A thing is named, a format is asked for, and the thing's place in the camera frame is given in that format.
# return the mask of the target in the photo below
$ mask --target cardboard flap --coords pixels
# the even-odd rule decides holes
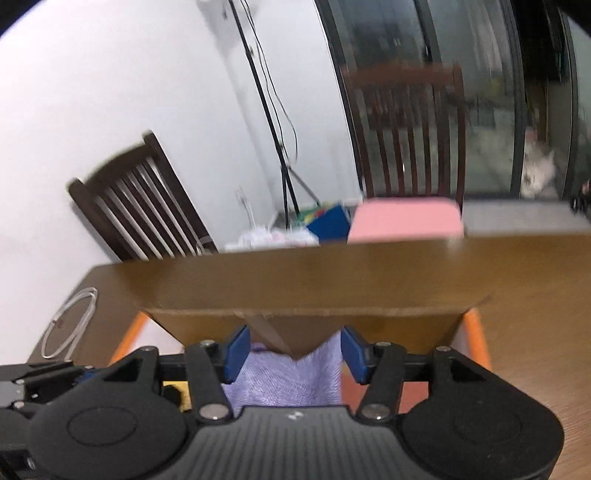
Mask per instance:
[[[253,342],[269,350],[301,358],[344,325],[352,325],[368,341],[399,343],[411,353],[427,353],[448,345],[461,322],[457,309],[290,309],[169,310],[146,312],[184,346],[204,339],[223,341],[241,325]]]

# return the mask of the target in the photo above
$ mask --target door frame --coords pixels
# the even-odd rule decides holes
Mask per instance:
[[[519,198],[521,191],[521,176],[523,173],[523,155],[525,149],[525,128],[527,126],[527,104],[525,102],[525,77],[523,74],[523,58],[521,57],[521,41],[517,30],[517,22],[513,13],[511,0],[497,0],[501,6],[507,38],[509,40],[509,52],[511,53],[511,66],[513,69],[513,89],[515,98],[515,139],[513,143],[513,168],[511,170],[510,198]]]
[[[431,63],[441,63],[441,50],[439,50],[435,23],[433,23],[429,3],[427,0],[414,0],[414,8],[421,24],[425,46],[429,49]]]
[[[351,116],[351,109],[348,106],[347,90],[343,81],[341,72],[342,65],[345,65],[345,52],[343,51],[343,44],[340,41],[339,32],[336,27],[335,18],[328,0],[314,0],[316,4],[316,11],[320,17],[320,22],[324,28],[326,36],[326,44],[329,47],[330,58],[335,69],[336,81],[339,85],[340,97],[343,102],[343,110],[349,128],[349,137],[351,138],[351,145],[353,147],[353,158],[355,159],[355,169],[357,170],[357,181],[359,190],[365,194],[365,185],[363,184],[363,171],[361,167],[361,158],[359,157],[359,146],[357,145],[357,135],[355,134],[355,126],[353,124],[353,117]]]
[[[579,157],[579,78],[577,76],[577,59],[574,54],[573,35],[570,31],[569,18],[560,13],[566,43],[567,59],[569,61],[570,93],[571,93],[571,123],[569,160],[564,176],[564,186],[561,200],[568,200],[572,196],[574,171]]]

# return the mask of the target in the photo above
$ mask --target screw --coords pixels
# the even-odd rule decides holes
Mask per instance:
[[[208,420],[223,420],[229,413],[228,407],[221,403],[210,403],[199,409],[199,414]]]
[[[390,409],[381,403],[370,403],[361,409],[361,415],[370,420],[383,420],[390,415]]]

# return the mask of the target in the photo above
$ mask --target gray floor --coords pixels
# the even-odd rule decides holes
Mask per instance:
[[[566,202],[473,200],[464,202],[468,235],[589,233],[591,224]]]

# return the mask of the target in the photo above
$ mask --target white wall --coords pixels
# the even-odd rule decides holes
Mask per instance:
[[[277,93],[297,130],[299,157],[293,165],[295,171],[322,201],[360,198],[343,102],[314,0],[251,0],[249,3]],[[222,0],[198,2],[198,5],[227,62],[246,123],[264,161],[275,205],[282,209],[279,160],[231,10]],[[239,0],[236,7],[247,40],[256,52],[254,35]],[[264,88],[258,58],[255,62]],[[280,110],[279,113],[287,150],[293,154],[291,129]],[[301,205],[313,203],[297,186],[296,193]]]
[[[151,129],[213,239],[274,211],[225,64],[193,0],[46,0],[0,37],[0,364],[24,361],[109,256],[65,185]]]

